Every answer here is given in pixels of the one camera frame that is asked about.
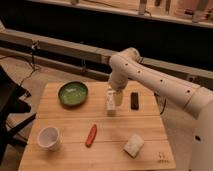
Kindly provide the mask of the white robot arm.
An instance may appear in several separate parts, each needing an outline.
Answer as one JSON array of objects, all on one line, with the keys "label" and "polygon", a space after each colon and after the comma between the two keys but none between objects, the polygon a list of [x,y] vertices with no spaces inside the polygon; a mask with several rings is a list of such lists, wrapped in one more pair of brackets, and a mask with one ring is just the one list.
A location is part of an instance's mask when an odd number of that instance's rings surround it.
[{"label": "white robot arm", "polygon": [[115,92],[133,79],[197,119],[189,171],[213,171],[213,91],[141,65],[135,48],[114,53],[109,65],[109,84]]}]

